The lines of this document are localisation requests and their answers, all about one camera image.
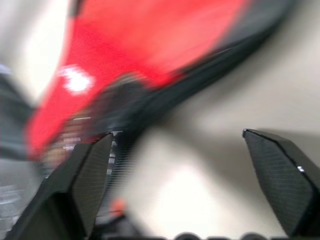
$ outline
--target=blurry background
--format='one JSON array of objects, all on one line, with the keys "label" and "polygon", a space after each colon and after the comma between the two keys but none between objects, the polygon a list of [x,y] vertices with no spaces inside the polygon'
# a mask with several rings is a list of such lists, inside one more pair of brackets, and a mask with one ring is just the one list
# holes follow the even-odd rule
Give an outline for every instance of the blurry background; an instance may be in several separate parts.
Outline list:
[{"label": "blurry background", "polygon": [[[33,106],[62,55],[68,1],[0,0],[0,61]],[[149,129],[115,195],[150,234],[284,232],[259,188],[244,128],[295,142],[320,166],[320,1],[303,1],[267,43]]]}]

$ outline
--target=red fabric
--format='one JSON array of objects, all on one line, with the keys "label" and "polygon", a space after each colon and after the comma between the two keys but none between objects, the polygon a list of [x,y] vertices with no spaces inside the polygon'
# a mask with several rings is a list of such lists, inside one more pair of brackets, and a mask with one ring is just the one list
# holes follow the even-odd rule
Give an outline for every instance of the red fabric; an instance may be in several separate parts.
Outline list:
[{"label": "red fabric", "polygon": [[[147,87],[163,87],[173,72],[219,42],[248,0],[87,0],[74,21],[56,84],[28,126],[31,153],[41,153],[64,122],[117,77],[134,72]],[[76,66],[92,80],[81,94],[61,74]]]}]

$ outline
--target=red object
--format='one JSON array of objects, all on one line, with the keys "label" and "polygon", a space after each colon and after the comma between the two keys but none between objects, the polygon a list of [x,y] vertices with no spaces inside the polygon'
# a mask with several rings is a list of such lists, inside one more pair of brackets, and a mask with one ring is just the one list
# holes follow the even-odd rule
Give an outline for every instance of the red object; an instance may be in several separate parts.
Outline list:
[{"label": "red object", "polygon": [[125,73],[137,74],[149,88],[177,81],[180,68],[215,49],[247,2],[87,0],[73,20],[53,90],[28,126],[30,153],[41,154],[67,119]]}]

